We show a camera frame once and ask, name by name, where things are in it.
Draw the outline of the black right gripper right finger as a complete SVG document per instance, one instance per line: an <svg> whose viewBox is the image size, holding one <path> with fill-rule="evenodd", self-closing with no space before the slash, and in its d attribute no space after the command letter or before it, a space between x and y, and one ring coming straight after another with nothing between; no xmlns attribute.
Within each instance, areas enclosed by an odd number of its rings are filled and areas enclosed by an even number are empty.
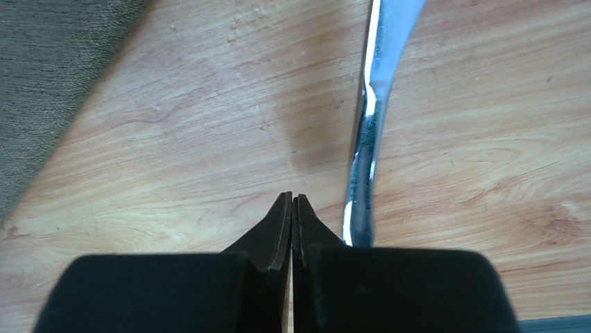
<svg viewBox="0 0 591 333"><path fill-rule="evenodd" d="M346 246L294 199L297 332L518 332L492 264L464 250Z"/></svg>

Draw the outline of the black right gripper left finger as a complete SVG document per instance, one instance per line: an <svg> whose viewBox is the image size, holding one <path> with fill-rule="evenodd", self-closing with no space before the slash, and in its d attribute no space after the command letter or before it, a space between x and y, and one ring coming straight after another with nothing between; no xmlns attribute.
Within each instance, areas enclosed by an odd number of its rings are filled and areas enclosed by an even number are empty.
<svg viewBox="0 0 591 333"><path fill-rule="evenodd" d="M292 195L219 253L86 255L61 275L36 332L285 332Z"/></svg>

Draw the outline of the silver table knife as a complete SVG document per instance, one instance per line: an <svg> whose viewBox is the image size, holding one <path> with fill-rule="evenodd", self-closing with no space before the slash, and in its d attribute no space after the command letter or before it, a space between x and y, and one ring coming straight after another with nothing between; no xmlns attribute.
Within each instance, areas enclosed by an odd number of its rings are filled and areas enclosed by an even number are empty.
<svg viewBox="0 0 591 333"><path fill-rule="evenodd" d="M372 1L359 80L357 121L342 238L352 247L374 243L373 189L382 130L397 64L424 1Z"/></svg>

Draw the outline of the olive brown cloth napkin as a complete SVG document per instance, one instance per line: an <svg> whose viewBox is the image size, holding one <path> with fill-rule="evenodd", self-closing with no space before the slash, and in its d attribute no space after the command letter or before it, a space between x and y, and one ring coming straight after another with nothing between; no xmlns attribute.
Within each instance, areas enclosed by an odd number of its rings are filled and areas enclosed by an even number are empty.
<svg viewBox="0 0 591 333"><path fill-rule="evenodd" d="M2 221L147 7L147 1L1 2Z"/></svg>

